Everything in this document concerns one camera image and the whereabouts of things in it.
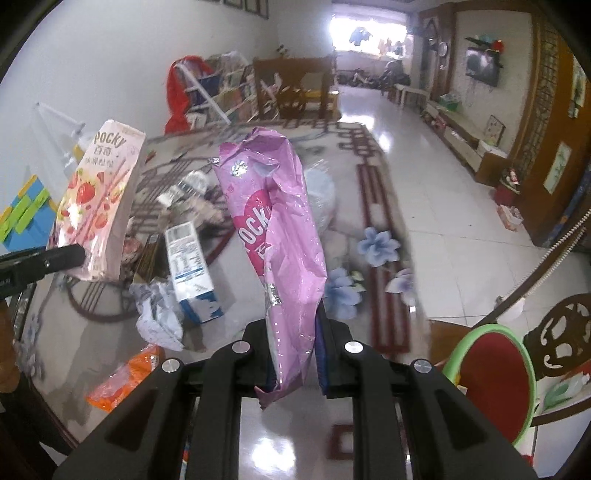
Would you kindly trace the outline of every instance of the blue flower decal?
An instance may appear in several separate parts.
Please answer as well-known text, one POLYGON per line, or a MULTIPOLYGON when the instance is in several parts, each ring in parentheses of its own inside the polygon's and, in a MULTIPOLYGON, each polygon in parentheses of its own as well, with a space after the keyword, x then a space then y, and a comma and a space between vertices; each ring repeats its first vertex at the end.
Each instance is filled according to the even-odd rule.
POLYGON ((386 262, 395 262, 400 258, 396 251, 400 243, 392 238, 390 232, 380 232, 369 226, 365 229, 365 240, 357 244, 357 251, 364 255, 372 267, 381 267, 386 262))
POLYGON ((396 277, 386 285, 386 292, 400 293, 402 301, 409 307, 414 307, 416 299, 414 295, 414 278, 411 269, 405 268, 398 272, 396 277))
POLYGON ((344 268, 331 270, 324 285, 324 308, 330 318, 350 320, 357 316, 361 295, 344 268))

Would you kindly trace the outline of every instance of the picture frame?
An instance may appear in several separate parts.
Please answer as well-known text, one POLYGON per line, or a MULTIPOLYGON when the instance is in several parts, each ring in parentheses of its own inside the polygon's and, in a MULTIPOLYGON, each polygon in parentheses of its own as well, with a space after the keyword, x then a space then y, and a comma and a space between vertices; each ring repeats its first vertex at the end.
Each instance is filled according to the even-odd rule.
POLYGON ((243 1, 242 0, 223 0, 224 5, 229 7, 234 7, 242 10, 243 1))
POLYGON ((484 129, 483 140, 485 143, 492 145, 493 147, 498 147, 504 131, 505 125, 501 123, 497 117, 491 115, 486 123, 486 128, 484 129))
POLYGON ((269 18, 269 0, 245 0, 245 10, 259 17, 269 18))

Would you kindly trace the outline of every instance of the pink snack bag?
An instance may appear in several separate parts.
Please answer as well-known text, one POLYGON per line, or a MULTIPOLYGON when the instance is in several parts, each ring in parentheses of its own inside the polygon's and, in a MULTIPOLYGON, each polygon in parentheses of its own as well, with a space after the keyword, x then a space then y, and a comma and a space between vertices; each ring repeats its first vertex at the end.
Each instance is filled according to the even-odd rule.
POLYGON ((255 128, 241 143, 220 146, 215 172, 238 236, 265 287, 275 390, 257 390, 266 407, 300 387, 314 346, 324 294, 324 252, 308 203, 300 159, 289 140, 255 128))

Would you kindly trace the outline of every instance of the wall-mounted tv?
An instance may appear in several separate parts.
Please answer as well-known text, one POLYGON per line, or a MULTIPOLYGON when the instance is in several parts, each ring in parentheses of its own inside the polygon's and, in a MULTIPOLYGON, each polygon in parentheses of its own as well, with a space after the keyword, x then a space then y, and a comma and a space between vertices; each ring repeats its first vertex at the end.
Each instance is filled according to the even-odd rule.
POLYGON ((466 53, 466 75, 479 82, 496 87, 499 85, 499 52, 469 47, 466 53))

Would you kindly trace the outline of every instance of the plastic bag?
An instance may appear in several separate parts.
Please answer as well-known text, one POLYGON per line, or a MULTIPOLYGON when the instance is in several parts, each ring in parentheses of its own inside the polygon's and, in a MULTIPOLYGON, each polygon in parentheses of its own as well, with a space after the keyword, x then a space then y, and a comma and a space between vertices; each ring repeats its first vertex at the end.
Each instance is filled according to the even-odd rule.
POLYGON ((265 287, 275 390, 257 390, 263 407, 302 385, 324 293, 324 253, 300 159, 289 140, 255 128, 240 144, 220 146, 214 170, 234 226, 265 287))
POLYGON ((129 292, 139 312, 135 327, 139 335, 175 352, 183 350, 183 311, 170 280, 155 278, 149 285, 132 283, 129 292))
POLYGON ((335 183, 328 172, 326 160, 319 160, 306 167, 304 177, 316 230, 322 234, 333 219, 336 209, 335 183))
POLYGON ((163 360, 164 350, 157 345, 148 345, 87 395, 86 401, 112 412, 163 360))

